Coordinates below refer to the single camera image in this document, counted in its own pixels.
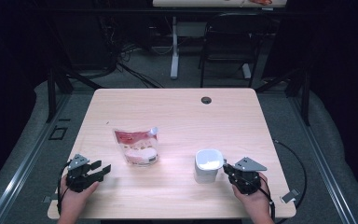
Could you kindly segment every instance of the human hand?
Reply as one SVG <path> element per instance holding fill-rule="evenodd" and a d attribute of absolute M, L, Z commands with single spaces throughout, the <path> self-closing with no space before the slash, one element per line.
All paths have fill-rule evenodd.
<path fill-rule="evenodd" d="M 260 177 L 265 181 L 261 180 L 261 189 L 269 194 L 269 188 L 267 187 L 267 178 L 259 173 Z M 235 197 L 237 197 L 245 208 L 246 213 L 252 219 L 255 224 L 263 223 L 269 224 L 274 223 L 269 215 L 269 199 L 260 190 L 253 194 L 245 195 L 241 194 L 240 191 L 232 185 Z"/>
<path fill-rule="evenodd" d="M 61 192 L 62 197 L 61 215 L 58 220 L 59 224 L 76 223 L 80 217 L 88 197 L 98 188 L 98 181 L 94 182 L 91 186 L 82 192 L 74 192 L 66 186 L 66 175 L 61 179 Z"/>

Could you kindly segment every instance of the wooden table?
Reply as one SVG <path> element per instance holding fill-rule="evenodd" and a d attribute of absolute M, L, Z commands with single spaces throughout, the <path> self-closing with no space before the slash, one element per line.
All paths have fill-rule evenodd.
<path fill-rule="evenodd" d="M 212 99 L 208 105 L 201 101 L 205 96 Z M 113 129 L 154 126 L 159 160 L 149 167 L 127 164 Z M 293 203 L 280 200 L 289 189 L 252 89 L 111 89 L 94 93 L 69 158 L 79 153 L 90 162 L 102 160 L 102 167 L 112 164 L 82 217 L 247 217 L 222 169 L 212 184 L 195 181 L 195 155 L 204 148 L 220 150 L 231 164 L 247 156 L 266 166 L 276 217 L 296 213 Z M 50 205 L 50 218 L 59 217 L 56 204 Z"/>

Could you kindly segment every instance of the gray floor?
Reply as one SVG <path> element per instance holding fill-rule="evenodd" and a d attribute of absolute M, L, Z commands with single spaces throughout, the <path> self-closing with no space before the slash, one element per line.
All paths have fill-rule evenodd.
<path fill-rule="evenodd" d="M 179 78 L 176 80 L 170 79 L 170 53 L 136 50 L 131 53 L 130 60 L 123 63 L 151 76 L 165 88 L 197 88 L 200 84 L 197 41 L 186 40 L 180 50 Z M 261 62 L 266 57 L 267 52 L 264 52 Z M 218 69 L 210 67 L 207 71 L 209 75 L 217 76 Z M 93 81 L 107 88 L 145 87 L 137 78 L 119 69 Z M 254 87 L 262 84 L 260 77 L 256 77 Z M 0 223 L 55 222 L 47 217 L 48 203 L 43 200 L 56 189 L 57 175 L 68 159 L 92 97 L 89 87 L 76 80 L 73 80 L 73 85 L 73 94 L 66 96 L 59 93 L 59 113 L 49 125 L 45 123 L 48 117 L 47 83 L 35 89 L 37 102 L 34 113 L 0 173 Z M 272 138 L 289 146 L 302 160 L 307 171 L 308 185 L 304 201 L 298 207 L 297 214 L 285 223 L 358 223 L 358 184 L 345 163 L 343 146 L 334 122 L 318 97 L 312 94 L 311 125 L 305 126 L 298 116 L 298 99 L 286 98 L 282 91 L 284 87 L 282 83 L 268 92 L 259 93 L 258 98 Z M 67 128 L 62 140 L 48 140 L 55 126 Z M 304 175 L 299 161 L 286 148 L 276 145 L 276 149 L 289 188 L 303 191 Z M 12 180 L 23 182 L 11 185 Z M 79 223 L 99 221 L 80 220 Z"/>

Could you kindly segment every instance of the chair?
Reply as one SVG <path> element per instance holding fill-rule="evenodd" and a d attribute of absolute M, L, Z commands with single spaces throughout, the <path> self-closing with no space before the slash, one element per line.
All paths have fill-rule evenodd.
<path fill-rule="evenodd" d="M 200 86 L 203 87 L 205 62 L 251 63 L 252 82 L 263 38 L 270 30 L 271 20 L 263 15 L 223 13 L 212 17 L 205 26 L 204 42 L 200 55 Z"/>

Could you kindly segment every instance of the desk leg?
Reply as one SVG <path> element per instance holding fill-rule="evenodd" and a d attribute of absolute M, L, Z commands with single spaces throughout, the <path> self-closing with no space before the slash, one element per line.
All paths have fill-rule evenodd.
<path fill-rule="evenodd" d="M 179 69 L 179 54 L 178 54 L 178 35 L 176 32 L 176 17 L 172 20 L 172 64 L 171 64 L 171 79 L 178 78 Z"/>
<path fill-rule="evenodd" d="M 252 73 L 251 73 L 251 70 L 249 69 L 249 64 L 248 63 L 245 63 L 242 66 L 242 72 L 243 72 L 243 77 L 244 78 L 251 78 Z"/>

